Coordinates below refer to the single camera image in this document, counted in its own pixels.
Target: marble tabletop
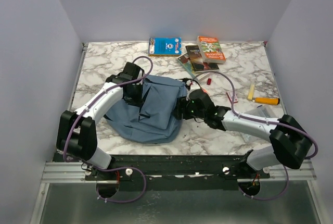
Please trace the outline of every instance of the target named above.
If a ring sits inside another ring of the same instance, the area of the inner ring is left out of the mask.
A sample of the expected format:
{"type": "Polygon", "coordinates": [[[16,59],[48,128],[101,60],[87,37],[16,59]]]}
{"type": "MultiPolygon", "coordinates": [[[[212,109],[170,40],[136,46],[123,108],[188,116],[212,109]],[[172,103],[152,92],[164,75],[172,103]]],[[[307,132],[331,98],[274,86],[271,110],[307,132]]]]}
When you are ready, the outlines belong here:
{"type": "MultiPolygon", "coordinates": [[[[239,102],[235,109],[247,112],[258,107],[258,104],[247,100],[251,81],[255,81],[255,97],[277,97],[278,92],[268,63],[265,47],[262,42],[255,43],[221,43],[226,54],[226,63],[220,66],[235,85],[239,102]]],[[[72,110],[84,105],[103,86],[106,77],[121,72],[127,61],[148,53],[148,42],[104,42],[89,43],[84,59],[78,86],[75,92],[72,110]]],[[[151,74],[172,77],[190,78],[189,74],[177,62],[176,57],[153,57],[154,68],[151,74]]],[[[149,62],[138,60],[146,71],[149,62]]],[[[212,74],[210,86],[206,79],[202,83],[216,105],[230,106],[226,92],[231,86],[223,77],[212,74]]],[[[283,115],[281,105],[269,106],[276,117],[283,115]]],[[[140,144],[125,140],[102,119],[96,127],[98,146],[108,154],[137,155],[241,155],[249,149],[259,149],[269,145],[267,142],[254,139],[245,140],[238,132],[224,132],[209,128],[205,123],[193,119],[183,121],[177,138],[167,144],[140,144]]]]}

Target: gray floor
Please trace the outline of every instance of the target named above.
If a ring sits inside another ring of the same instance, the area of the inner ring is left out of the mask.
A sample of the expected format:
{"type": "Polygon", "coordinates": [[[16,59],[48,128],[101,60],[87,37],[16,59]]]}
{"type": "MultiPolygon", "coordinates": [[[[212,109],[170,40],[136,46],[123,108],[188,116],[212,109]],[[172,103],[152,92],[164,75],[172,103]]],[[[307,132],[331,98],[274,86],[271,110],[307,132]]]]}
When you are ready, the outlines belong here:
{"type": "MultiPolygon", "coordinates": [[[[260,196],[272,196],[284,182],[265,182],[260,196]]],[[[121,192],[118,198],[131,198],[137,192],[121,192]]],[[[305,181],[291,182],[283,197],[259,202],[238,191],[148,191],[129,204],[97,200],[93,184],[53,184],[50,186],[42,222],[67,223],[319,223],[305,181]]]]}

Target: gray wall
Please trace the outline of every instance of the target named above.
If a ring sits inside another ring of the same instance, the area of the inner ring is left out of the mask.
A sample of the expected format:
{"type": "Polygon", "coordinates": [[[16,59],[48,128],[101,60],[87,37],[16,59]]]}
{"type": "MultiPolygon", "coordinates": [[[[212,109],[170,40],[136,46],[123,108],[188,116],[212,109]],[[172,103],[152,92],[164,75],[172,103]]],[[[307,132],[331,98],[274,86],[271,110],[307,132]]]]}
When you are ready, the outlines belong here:
{"type": "Polygon", "coordinates": [[[60,0],[83,41],[199,34],[265,41],[290,0],[60,0]]]}
{"type": "Polygon", "coordinates": [[[0,0],[0,223],[29,223],[82,45],[59,0],[0,0]]]}
{"type": "Polygon", "coordinates": [[[319,144],[313,159],[333,220],[333,0],[292,0],[267,46],[287,111],[319,144]]]}

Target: orange handle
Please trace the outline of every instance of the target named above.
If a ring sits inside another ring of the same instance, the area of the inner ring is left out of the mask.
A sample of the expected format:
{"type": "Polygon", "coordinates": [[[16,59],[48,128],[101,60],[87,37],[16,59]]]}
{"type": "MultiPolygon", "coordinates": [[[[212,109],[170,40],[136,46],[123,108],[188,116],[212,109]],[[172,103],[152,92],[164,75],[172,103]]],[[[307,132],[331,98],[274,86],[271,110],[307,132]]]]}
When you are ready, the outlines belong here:
{"type": "Polygon", "coordinates": [[[254,99],[254,101],[256,103],[278,105],[280,103],[280,98],[257,97],[257,98],[254,99]]]}

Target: book cover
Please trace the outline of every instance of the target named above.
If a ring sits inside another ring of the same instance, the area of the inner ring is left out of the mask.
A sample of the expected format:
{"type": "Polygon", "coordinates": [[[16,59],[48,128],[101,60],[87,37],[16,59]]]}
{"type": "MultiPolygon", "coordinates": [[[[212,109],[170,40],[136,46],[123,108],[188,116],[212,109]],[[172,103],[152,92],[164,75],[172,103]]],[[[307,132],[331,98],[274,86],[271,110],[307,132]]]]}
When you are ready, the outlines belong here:
{"type": "Polygon", "coordinates": [[[216,63],[205,63],[202,60],[200,54],[200,49],[198,45],[189,45],[186,46],[186,50],[193,66],[194,72],[203,72],[205,70],[219,70],[219,67],[216,63]]]}
{"type": "Polygon", "coordinates": [[[181,38],[150,38],[148,56],[179,56],[181,46],[181,38]]]}
{"type": "Polygon", "coordinates": [[[208,63],[225,63],[225,56],[217,38],[198,36],[197,43],[202,54],[203,61],[208,63]]]}
{"type": "Polygon", "coordinates": [[[192,78],[194,78],[196,75],[194,73],[191,61],[189,60],[188,53],[185,53],[184,55],[177,58],[178,62],[183,66],[183,68],[191,75],[192,78]]]}

